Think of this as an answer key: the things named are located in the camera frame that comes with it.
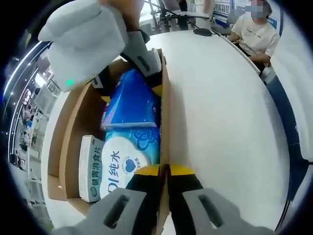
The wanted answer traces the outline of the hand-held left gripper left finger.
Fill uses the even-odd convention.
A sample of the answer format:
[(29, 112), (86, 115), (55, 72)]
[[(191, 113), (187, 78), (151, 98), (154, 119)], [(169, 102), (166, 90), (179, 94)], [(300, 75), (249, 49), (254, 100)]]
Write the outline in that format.
[(58, 235), (150, 235), (157, 224), (163, 182), (158, 164), (135, 172), (125, 188), (117, 188), (88, 210), (74, 226)]

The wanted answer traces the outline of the person's right hand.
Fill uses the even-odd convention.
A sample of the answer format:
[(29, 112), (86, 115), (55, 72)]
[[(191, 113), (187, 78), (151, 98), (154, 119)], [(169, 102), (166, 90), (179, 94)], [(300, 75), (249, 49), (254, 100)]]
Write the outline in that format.
[(127, 31), (139, 31), (144, 0), (108, 0), (107, 3), (121, 12)]

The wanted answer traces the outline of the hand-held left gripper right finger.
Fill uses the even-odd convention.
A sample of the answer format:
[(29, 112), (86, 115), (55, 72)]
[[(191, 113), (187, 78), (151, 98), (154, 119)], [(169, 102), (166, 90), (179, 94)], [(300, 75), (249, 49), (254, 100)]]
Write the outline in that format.
[(169, 210), (178, 235), (273, 235), (253, 226), (237, 206), (212, 188), (204, 188), (194, 171), (186, 166), (167, 166)]

